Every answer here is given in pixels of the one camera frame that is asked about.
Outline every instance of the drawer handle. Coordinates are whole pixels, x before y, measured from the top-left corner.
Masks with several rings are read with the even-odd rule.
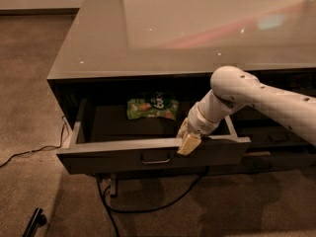
[[[168,163],[170,162],[170,157],[168,156],[168,159],[166,160],[162,160],[162,161],[144,161],[143,159],[141,159],[141,163],[145,164],[145,165],[150,165],[150,164],[164,164],[164,163]]]

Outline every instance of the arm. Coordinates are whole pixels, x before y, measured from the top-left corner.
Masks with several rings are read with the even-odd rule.
[[[180,154],[190,154],[200,136],[211,134],[220,121],[245,106],[255,108],[316,146],[316,99],[262,84],[239,68],[217,69],[210,79],[212,90],[189,111],[179,137]]]

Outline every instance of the open drawer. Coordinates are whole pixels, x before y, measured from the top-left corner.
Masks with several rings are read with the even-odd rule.
[[[191,104],[180,103],[177,121],[166,118],[129,120],[125,105],[80,104],[70,146],[57,156],[70,174],[119,173],[237,164],[250,139],[238,137],[230,117],[189,156],[179,155],[176,138]]]

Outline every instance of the brown floor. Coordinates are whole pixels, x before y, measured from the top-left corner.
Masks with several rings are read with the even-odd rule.
[[[0,163],[57,145],[62,111],[46,76],[71,16],[0,17]],[[196,176],[120,181],[112,205],[167,203]],[[0,169],[0,236],[22,236],[36,207],[48,224],[36,236],[113,236],[96,181],[70,176],[46,151]],[[122,236],[316,236],[316,168],[202,179],[181,201],[148,214],[115,214]]]

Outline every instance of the black cable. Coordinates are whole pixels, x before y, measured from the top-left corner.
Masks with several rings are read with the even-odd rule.
[[[199,180],[201,180],[203,177],[205,177],[208,173],[208,170],[209,170],[209,167],[206,167],[205,168],[205,172],[198,176],[192,183],[191,185],[189,186],[189,188],[183,193],[181,194],[179,197],[177,197],[175,200],[163,205],[163,206],[160,206],[160,207],[157,207],[157,208],[152,208],[152,209],[142,209],[142,210],[121,210],[121,209],[115,209],[115,208],[112,208],[110,205],[107,204],[107,198],[106,198],[106,195],[107,195],[107,192],[110,188],[110,185],[108,185],[105,190],[103,191],[103,193],[101,192],[101,187],[100,187],[100,184],[99,184],[99,181],[97,179],[97,185],[98,185],[98,190],[99,190],[99,195],[100,195],[100,198],[101,198],[101,201],[109,215],[109,218],[112,222],[112,225],[116,231],[116,234],[117,236],[119,237],[119,230],[118,230],[118,227],[116,225],[116,222],[111,214],[111,212],[115,212],[115,213],[149,213],[149,212],[153,212],[153,211],[157,211],[157,210],[161,210],[161,209],[165,209],[173,204],[175,204],[177,201],[179,201],[180,199],[182,199],[184,196],[186,196],[190,190],[198,183]]]
[[[51,150],[55,150],[55,149],[58,149],[58,148],[61,148],[63,143],[65,142],[65,140],[68,138],[69,136],[69,129],[68,129],[68,126],[67,126],[67,123],[66,123],[66,120],[65,120],[65,116],[62,117],[62,120],[63,120],[63,125],[62,125],[62,129],[61,129],[61,133],[60,133],[60,143],[58,146],[51,146],[51,145],[47,145],[47,146],[44,146],[44,147],[41,147],[39,149],[35,149],[35,150],[31,150],[31,151],[26,151],[26,152],[23,152],[23,153],[17,153],[17,154],[14,154],[12,155],[7,161],[5,161],[4,163],[2,163],[0,165],[0,168],[6,166],[14,157],[17,157],[17,156],[22,156],[22,155],[27,155],[27,154],[33,154],[33,153],[36,153],[36,152],[40,152],[40,151],[51,151]],[[63,133],[64,133],[64,129],[67,129],[67,136],[63,138]]]
[[[102,191],[101,191],[101,187],[100,187],[100,183],[99,183],[98,178],[96,178],[96,180],[97,180],[97,186],[98,186],[99,196],[100,196],[100,199],[101,199],[101,201],[102,201],[102,204],[103,204],[103,206],[105,207],[105,209],[106,209],[106,211],[107,211],[107,213],[108,213],[108,216],[109,216],[109,218],[110,218],[110,220],[111,220],[111,223],[112,223],[112,225],[113,225],[113,228],[115,229],[115,232],[116,232],[117,237],[119,237],[119,229],[118,229],[117,224],[116,224],[116,222],[115,222],[115,220],[114,220],[114,218],[113,218],[113,216],[112,216],[112,214],[111,214],[111,207],[108,206],[105,197],[102,196]]]

